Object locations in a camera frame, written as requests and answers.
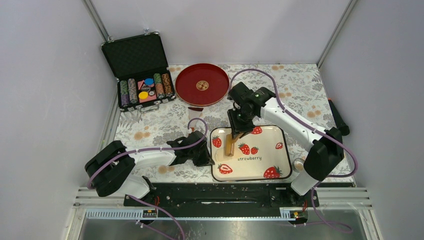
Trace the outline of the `silver tape roll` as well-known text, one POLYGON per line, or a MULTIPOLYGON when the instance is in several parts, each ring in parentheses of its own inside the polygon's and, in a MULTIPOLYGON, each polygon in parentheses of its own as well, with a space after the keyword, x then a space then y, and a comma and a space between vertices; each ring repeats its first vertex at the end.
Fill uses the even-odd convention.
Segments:
POLYGON ((304 169, 305 169, 304 168, 304 163, 305 163, 305 160, 304 159, 302 159, 302 158, 296 158, 293 161, 293 164, 292 164, 293 170, 295 172, 297 172, 297 173, 300 173, 300 172, 304 171, 304 169))

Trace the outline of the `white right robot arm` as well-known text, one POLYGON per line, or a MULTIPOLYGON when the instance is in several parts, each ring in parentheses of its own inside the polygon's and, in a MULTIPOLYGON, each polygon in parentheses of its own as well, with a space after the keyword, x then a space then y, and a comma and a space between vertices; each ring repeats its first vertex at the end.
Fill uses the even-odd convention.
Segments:
POLYGON ((291 205, 301 205, 307 199, 307 192, 327 178, 344 159, 342 134, 337 128, 325 129, 311 123, 281 103, 271 90, 261 87, 253 91, 239 82, 229 90, 228 99, 234 103, 227 112, 232 141, 252 133, 255 128, 253 119, 258 117, 295 137, 308 152, 304 169, 291 182, 291 189, 286 193, 291 205))

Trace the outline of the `square strawberry ceramic plate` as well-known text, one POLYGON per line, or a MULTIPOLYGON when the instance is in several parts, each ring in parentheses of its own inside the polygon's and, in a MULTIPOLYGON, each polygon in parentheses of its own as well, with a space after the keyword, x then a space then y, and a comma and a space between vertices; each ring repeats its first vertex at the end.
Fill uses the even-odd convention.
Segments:
MULTIPOLYGON (((231 128, 215 128, 211 136, 211 157, 216 149, 225 148, 231 128)), ((235 151, 243 154, 237 160, 215 162, 212 176, 220 182, 287 179, 292 164, 285 134, 275 125, 256 126, 251 134, 237 141, 235 151)))

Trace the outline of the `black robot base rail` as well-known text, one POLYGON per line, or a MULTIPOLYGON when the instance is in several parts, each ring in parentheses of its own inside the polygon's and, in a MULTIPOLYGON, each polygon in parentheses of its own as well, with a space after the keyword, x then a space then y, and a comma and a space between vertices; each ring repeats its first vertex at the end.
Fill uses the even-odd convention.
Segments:
POLYGON ((189 208, 219 211, 294 209, 318 207, 316 191, 298 196, 288 183, 154 183, 142 201, 168 211, 189 208))

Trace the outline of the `wooden dough roller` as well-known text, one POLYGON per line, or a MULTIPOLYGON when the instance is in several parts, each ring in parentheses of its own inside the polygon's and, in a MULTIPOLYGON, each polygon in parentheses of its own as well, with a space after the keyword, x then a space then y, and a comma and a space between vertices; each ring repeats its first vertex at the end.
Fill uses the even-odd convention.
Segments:
POLYGON ((234 155, 235 149, 236 149, 236 144, 238 143, 238 140, 232 141, 232 133, 229 133, 229 134, 226 135, 224 150, 225 150, 225 154, 227 156, 233 156, 234 155))

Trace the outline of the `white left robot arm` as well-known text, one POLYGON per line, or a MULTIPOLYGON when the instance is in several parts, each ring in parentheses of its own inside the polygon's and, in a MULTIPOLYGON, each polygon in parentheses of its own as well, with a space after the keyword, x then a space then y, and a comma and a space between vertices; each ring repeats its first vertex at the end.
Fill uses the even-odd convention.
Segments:
POLYGON ((186 161, 192 161, 196 167, 214 165, 207 138, 198 130, 161 146, 140 149, 115 140, 90 159, 84 170, 89 177, 88 188, 94 189, 99 197, 118 192, 136 197, 148 206, 155 200, 153 185, 147 177, 133 177, 131 172, 146 167, 182 165, 186 161))

